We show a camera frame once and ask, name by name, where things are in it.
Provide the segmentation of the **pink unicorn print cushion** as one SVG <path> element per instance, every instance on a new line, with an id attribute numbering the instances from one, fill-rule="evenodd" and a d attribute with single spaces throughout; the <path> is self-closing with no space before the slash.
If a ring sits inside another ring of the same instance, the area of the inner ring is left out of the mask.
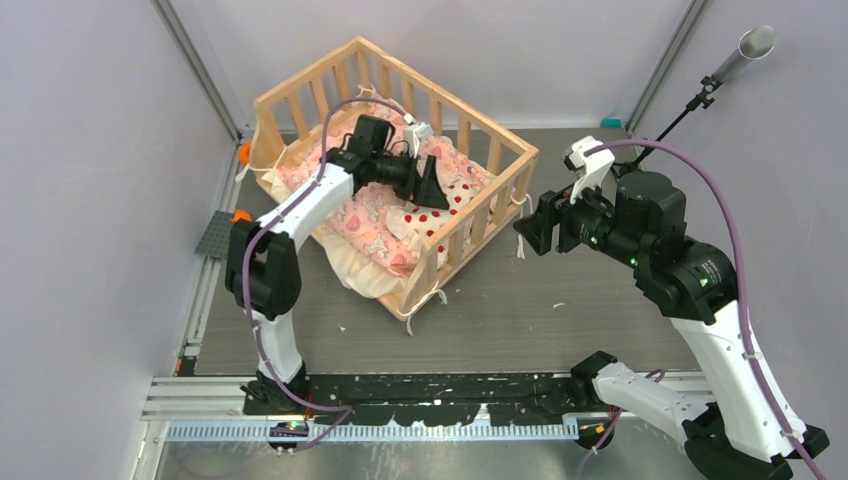
<path id="1" fill-rule="evenodd" d="M 311 144 L 299 164 L 277 159 L 264 170 L 278 206 L 313 174 L 321 155 L 321 138 L 328 139 L 329 147 L 340 146 L 361 115 L 385 119 L 394 125 L 395 134 L 390 141 L 393 152 L 408 148 L 403 131 L 417 122 L 411 115 L 382 97 L 364 97 L 362 106 L 359 114 L 347 117 L 335 109 L 327 113 L 319 140 Z M 364 297 L 379 300 L 388 293 L 402 291 L 421 260 L 425 242 L 448 221 L 457 219 L 459 211 L 479 198 L 494 178 L 443 136 L 429 137 L 418 153 L 420 157 L 432 154 L 437 158 L 437 175 L 450 204 L 448 210 L 417 206 L 398 198 L 390 187 L 371 183 L 338 207 L 308 237 L 323 247 L 342 283 Z"/>

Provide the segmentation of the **wooden slatted pet bed frame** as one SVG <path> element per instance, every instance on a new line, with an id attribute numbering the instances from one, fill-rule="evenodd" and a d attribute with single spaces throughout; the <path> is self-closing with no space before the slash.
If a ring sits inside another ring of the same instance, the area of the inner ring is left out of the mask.
<path id="1" fill-rule="evenodd" d="M 304 111 L 307 104 L 319 116 L 325 116 L 339 101 L 352 97 L 356 84 L 375 87 L 387 99 L 392 98 L 393 88 L 398 86 L 403 108 L 410 114 L 416 112 L 418 97 L 426 97 L 429 112 L 425 119 L 436 132 L 442 130 L 447 113 L 456 114 L 456 144 L 463 154 L 470 154 L 474 133 L 482 132 L 489 137 L 484 169 L 493 174 L 491 183 L 479 198 L 459 211 L 457 219 L 448 221 L 425 242 L 421 260 L 403 290 L 379 299 L 395 318 L 407 321 L 528 205 L 526 195 L 539 151 L 358 36 L 255 99 L 256 127 L 248 156 L 252 165 L 265 168 L 277 159 L 300 160 L 305 149 L 318 141 L 322 133 L 321 119 L 307 118 Z M 311 93 L 308 103 L 301 99 L 303 89 Z"/>

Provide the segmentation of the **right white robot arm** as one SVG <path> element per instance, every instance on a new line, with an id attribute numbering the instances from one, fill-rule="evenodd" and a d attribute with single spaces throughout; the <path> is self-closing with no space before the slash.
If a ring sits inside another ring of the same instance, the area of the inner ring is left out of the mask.
<path id="1" fill-rule="evenodd" d="M 637 171 L 619 180 L 614 201 L 599 188 L 569 186 L 544 193 L 515 223 L 538 254 L 586 245 L 630 267 L 710 387 L 706 397 L 685 395 L 600 351 L 572 368 L 572 400 L 584 410 L 606 404 L 633 413 L 679 442 L 706 478 L 789 479 L 790 461 L 819 455 L 829 438 L 763 395 L 744 349 L 736 271 L 720 249 L 686 235 L 685 208 L 666 176 Z"/>

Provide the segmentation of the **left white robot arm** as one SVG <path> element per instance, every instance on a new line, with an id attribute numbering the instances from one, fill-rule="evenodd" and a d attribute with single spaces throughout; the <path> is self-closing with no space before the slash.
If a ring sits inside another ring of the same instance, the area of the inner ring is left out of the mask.
<path id="1" fill-rule="evenodd" d="M 302 290 L 298 253 L 312 231 L 371 183 L 420 207 L 449 207 L 436 157 L 393 152 L 394 134 L 390 121 L 361 115 L 340 146 L 321 138 L 319 163 L 305 183 L 259 220 L 238 220 L 231 228 L 225 286 L 251 327 L 258 381 L 272 383 L 268 400 L 284 414 L 310 404 L 293 309 Z"/>

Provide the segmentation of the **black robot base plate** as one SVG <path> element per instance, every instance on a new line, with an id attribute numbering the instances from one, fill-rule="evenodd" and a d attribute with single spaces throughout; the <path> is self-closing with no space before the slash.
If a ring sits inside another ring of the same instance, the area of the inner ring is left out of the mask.
<path id="1" fill-rule="evenodd" d="M 357 426 L 467 426 L 481 413 L 498 427 L 553 425 L 565 414 L 613 411 L 570 376 L 553 373 L 311 374 L 294 390 L 313 404 L 350 407 L 343 423 Z"/>

